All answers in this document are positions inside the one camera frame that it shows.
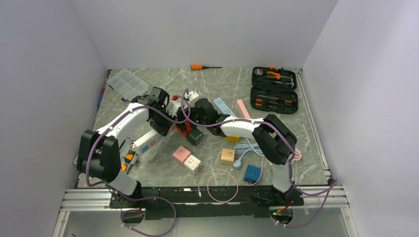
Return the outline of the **white power strip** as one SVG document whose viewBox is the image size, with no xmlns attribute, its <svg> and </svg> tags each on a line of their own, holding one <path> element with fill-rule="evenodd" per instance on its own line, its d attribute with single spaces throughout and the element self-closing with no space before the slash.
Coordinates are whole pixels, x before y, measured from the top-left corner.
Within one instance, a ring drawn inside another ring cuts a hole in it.
<svg viewBox="0 0 419 237">
<path fill-rule="evenodd" d="M 135 151 L 139 156 L 144 155 L 151 148 L 163 141 L 168 135 L 172 134 L 175 131 L 175 126 L 173 125 L 166 136 L 159 134 L 157 131 L 152 129 L 147 132 L 145 135 L 141 136 L 139 139 L 135 140 L 131 144 L 131 149 Z"/>
</svg>

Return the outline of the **white cube adapter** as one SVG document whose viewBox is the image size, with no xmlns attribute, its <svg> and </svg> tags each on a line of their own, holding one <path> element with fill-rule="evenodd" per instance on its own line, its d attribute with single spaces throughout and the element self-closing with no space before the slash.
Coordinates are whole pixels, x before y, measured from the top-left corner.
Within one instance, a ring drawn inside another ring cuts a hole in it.
<svg viewBox="0 0 419 237">
<path fill-rule="evenodd" d="M 183 163 L 184 167 L 193 175 L 196 175 L 202 168 L 202 162 L 194 155 L 190 155 Z"/>
</svg>

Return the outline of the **light blue plug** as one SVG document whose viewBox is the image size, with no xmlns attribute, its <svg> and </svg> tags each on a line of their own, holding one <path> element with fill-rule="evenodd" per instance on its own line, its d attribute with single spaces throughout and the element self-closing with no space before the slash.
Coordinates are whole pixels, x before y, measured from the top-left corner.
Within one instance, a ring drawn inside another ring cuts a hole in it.
<svg viewBox="0 0 419 237">
<path fill-rule="evenodd" d="M 227 104 L 220 97 L 214 99 L 213 102 L 222 114 L 236 117 L 233 111 L 227 106 Z"/>
</svg>

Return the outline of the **pink cube adapter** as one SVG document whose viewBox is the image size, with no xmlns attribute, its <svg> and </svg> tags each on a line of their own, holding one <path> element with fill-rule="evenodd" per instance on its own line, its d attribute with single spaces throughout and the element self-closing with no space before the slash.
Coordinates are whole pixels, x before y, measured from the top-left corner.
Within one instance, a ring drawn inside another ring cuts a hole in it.
<svg viewBox="0 0 419 237">
<path fill-rule="evenodd" d="M 172 155 L 177 163 L 184 166 L 185 161 L 191 156 L 191 154 L 192 153 L 188 149 L 183 146 L 179 146 Z"/>
</svg>

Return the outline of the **blue cube adapter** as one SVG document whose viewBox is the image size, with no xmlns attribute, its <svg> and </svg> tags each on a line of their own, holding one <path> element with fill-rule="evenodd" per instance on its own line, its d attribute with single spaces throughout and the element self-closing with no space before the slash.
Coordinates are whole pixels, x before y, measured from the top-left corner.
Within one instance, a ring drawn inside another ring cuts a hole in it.
<svg viewBox="0 0 419 237">
<path fill-rule="evenodd" d="M 257 166 L 248 165 L 243 181 L 247 184 L 256 184 L 260 180 L 262 169 Z"/>
</svg>

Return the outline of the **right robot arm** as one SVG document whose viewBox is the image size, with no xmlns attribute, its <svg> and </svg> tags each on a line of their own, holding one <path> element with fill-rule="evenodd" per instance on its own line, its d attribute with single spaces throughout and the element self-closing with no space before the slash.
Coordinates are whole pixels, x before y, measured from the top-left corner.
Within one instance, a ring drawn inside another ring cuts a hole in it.
<svg viewBox="0 0 419 237">
<path fill-rule="evenodd" d="M 272 164 L 274 188 L 272 198 L 278 205 L 284 205 L 292 197 L 292 159 L 295 157 L 296 136 L 273 114 L 264 118 L 237 118 L 220 114 L 208 99 L 199 99 L 194 108 L 187 105 L 181 112 L 191 124 L 205 127 L 214 136 L 239 136 L 256 141 L 264 156 Z"/>
</svg>

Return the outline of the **black tool case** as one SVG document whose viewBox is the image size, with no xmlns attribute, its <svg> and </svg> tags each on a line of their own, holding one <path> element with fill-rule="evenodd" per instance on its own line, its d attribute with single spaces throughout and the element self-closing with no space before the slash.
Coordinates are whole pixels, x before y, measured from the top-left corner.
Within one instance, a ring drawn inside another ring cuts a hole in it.
<svg viewBox="0 0 419 237">
<path fill-rule="evenodd" d="M 262 76 L 256 76 L 253 71 L 261 68 Z M 276 80 L 266 78 L 268 71 L 280 73 L 290 79 Z M 251 73 L 250 105 L 252 108 L 278 114 L 291 115 L 298 111 L 297 77 L 292 71 L 274 67 L 254 67 Z"/>
</svg>

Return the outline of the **yellow cube adapter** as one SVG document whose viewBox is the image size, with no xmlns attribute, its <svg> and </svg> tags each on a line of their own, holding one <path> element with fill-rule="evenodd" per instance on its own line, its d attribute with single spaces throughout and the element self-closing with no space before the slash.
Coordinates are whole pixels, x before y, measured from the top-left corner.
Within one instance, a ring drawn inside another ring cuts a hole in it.
<svg viewBox="0 0 419 237">
<path fill-rule="evenodd" d="M 226 140 L 228 143 L 238 143 L 238 142 L 240 141 L 240 137 L 239 137 L 239 136 L 227 136 L 227 137 L 225 138 L 225 140 Z"/>
</svg>

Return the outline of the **pink power strip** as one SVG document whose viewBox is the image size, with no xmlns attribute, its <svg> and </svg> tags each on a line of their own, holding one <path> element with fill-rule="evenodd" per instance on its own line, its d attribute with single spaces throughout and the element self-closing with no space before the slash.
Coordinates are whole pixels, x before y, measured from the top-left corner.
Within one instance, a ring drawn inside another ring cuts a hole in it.
<svg viewBox="0 0 419 237">
<path fill-rule="evenodd" d="M 251 116 L 241 99 L 236 100 L 237 111 L 239 112 L 240 118 L 251 119 Z"/>
</svg>

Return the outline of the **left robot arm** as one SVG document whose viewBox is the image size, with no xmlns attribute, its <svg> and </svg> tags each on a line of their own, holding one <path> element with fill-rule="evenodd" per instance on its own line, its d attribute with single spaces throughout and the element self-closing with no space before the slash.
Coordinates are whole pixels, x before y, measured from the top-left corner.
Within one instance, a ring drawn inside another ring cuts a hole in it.
<svg viewBox="0 0 419 237">
<path fill-rule="evenodd" d="M 142 201 L 142 186 L 121 168 L 120 144 L 141 124 L 167 136 L 176 117 L 167 112 L 169 94 L 153 87 L 145 96 L 136 96 L 111 122 L 96 131 L 86 130 L 80 140 L 77 170 L 85 174 L 89 187 L 106 184 L 123 195 L 123 202 L 136 207 Z"/>
</svg>

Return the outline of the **clear plastic screw box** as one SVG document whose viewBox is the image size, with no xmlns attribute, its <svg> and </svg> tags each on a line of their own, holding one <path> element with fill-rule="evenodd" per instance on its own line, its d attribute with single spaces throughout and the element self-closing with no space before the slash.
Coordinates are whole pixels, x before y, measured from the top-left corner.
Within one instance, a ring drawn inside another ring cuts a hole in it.
<svg viewBox="0 0 419 237">
<path fill-rule="evenodd" d="M 136 96 L 142 96 L 149 90 L 149 84 L 130 72 L 122 69 L 111 76 L 107 83 L 125 99 L 131 101 Z"/>
</svg>

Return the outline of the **grey tool case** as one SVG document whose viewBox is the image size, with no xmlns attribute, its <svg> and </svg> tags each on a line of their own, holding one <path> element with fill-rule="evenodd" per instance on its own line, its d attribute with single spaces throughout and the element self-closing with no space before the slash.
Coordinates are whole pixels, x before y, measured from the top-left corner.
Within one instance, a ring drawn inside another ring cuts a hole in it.
<svg viewBox="0 0 419 237">
<path fill-rule="evenodd" d="M 110 179 L 120 171 L 126 172 L 135 163 L 137 153 L 131 149 L 133 140 L 126 138 L 119 141 L 114 136 L 103 136 L 99 133 L 87 131 L 80 140 L 79 154 L 74 160 L 76 169 L 85 173 L 91 148 L 97 142 L 89 166 L 91 177 Z"/>
</svg>

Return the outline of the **peach cube adapter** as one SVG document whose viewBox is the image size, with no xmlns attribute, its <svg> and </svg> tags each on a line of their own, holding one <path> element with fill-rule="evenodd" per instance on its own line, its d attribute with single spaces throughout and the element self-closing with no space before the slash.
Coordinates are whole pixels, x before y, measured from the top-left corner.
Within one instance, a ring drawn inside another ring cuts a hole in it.
<svg viewBox="0 0 419 237">
<path fill-rule="evenodd" d="M 235 150 L 223 148 L 221 151 L 221 164 L 232 165 L 235 160 Z"/>
</svg>

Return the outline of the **red cube adapter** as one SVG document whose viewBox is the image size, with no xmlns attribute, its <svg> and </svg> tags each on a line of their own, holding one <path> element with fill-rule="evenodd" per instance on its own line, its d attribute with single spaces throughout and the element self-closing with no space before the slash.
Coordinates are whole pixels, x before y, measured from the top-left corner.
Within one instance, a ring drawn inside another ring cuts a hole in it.
<svg viewBox="0 0 419 237">
<path fill-rule="evenodd" d="M 191 126 L 191 123 L 189 121 L 186 121 L 184 123 L 178 123 L 176 127 L 178 132 L 181 133 L 184 137 L 187 137 L 190 131 L 193 130 L 193 127 Z"/>
</svg>

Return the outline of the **dark green cube adapter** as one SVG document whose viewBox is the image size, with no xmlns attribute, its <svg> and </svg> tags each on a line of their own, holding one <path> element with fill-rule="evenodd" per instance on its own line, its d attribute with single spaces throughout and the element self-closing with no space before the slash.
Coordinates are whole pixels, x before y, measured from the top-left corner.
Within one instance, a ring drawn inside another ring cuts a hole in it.
<svg viewBox="0 0 419 237">
<path fill-rule="evenodd" d="M 204 137 L 204 134 L 198 128 L 193 128 L 192 130 L 188 132 L 186 139 L 193 146 L 197 146 L 201 143 L 203 137 Z"/>
</svg>

